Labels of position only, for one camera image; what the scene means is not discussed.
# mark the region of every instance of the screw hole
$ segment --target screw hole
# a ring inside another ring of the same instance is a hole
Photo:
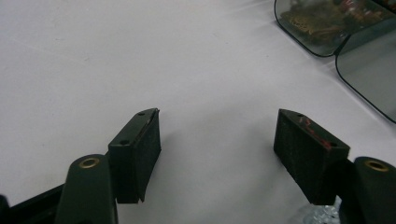
[[[366,166],[372,168],[373,170],[377,170],[379,172],[387,172],[389,170],[388,166],[382,164],[379,161],[366,161]]]
[[[125,145],[129,144],[129,141],[128,140],[122,140],[122,141],[120,141],[120,144],[125,146]]]
[[[97,165],[99,163],[99,159],[97,158],[88,158],[82,162],[79,163],[79,167],[83,169],[88,169],[92,168],[93,166]]]

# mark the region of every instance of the black plastic bracket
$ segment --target black plastic bracket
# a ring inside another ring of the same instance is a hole
[[[12,207],[0,195],[0,223],[118,223],[115,199],[144,201],[160,152],[159,110],[141,111],[111,141],[106,155],[74,161],[64,185]]]
[[[369,157],[353,163],[349,147],[307,116],[280,109],[274,151],[313,204],[342,199],[342,224],[392,224],[396,220],[396,168]]]

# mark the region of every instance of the red paint mark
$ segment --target red paint mark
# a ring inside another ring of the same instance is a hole
[[[300,118],[300,123],[303,123],[303,121],[304,121],[303,118]],[[316,139],[318,139],[319,142],[320,142],[326,149],[328,149],[328,150],[332,149],[332,144],[331,144],[329,141],[327,141],[327,140],[323,139],[322,137],[320,137],[320,136],[315,132],[315,130],[313,130],[313,129],[310,127],[311,124],[312,124],[312,123],[311,123],[311,120],[310,120],[310,119],[305,119],[305,128],[306,128],[306,130],[307,130],[312,136],[314,136]]]

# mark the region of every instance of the white table surface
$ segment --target white table surface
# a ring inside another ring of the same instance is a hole
[[[396,164],[396,126],[276,24],[274,1],[0,1],[0,193],[61,185],[135,113],[162,148],[120,223],[301,223],[308,202],[273,151],[277,110]]]

